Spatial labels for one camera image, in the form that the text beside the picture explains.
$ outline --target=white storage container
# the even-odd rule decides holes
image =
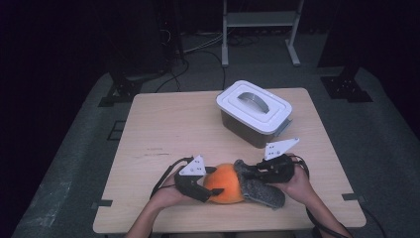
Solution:
[[[290,103],[240,80],[216,98],[223,125],[257,148],[277,137],[291,122]]]

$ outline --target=container handle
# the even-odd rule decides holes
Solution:
[[[243,92],[238,96],[239,99],[246,100],[246,101],[253,101],[255,105],[257,105],[261,112],[268,113],[269,108],[268,105],[257,95],[251,92]]]

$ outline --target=container lid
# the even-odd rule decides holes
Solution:
[[[274,133],[290,115],[290,103],[250,82],[240,80],[216,98],[219,107],[261,134]]]

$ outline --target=dark background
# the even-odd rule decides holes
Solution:
[[[141,73],[167,68],[173,45],[161,47],[158,29],[173,28],[170,3],[155,1],[151,11],[148,0],[122,2],[0,2],[1,237],[12,234],[110,62]],[[215,2],[180,0],[181,32],[220,31],[222,1]],[[229,2],[231,9],[250,11],[295,6],[290,1]],[[420,9],[415,2],[306,0],[299,31],[331,29],[319,66],[356,61],[379,78],[420,135]]]

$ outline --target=forearm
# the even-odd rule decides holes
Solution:
[[[313,217],[328,229],[337,232],[343,236],[351,238],[352,235],[346,230],[346,228],[337,220],[330,209],[318,196],[314,197],[311,202],[306,204],[307,209],[311,212]],[[323,238],[334,237],[327,232],[320,229]]]
[[[154,227],[161,208],[148,203],[126,235],[126,238],[147,238]]]

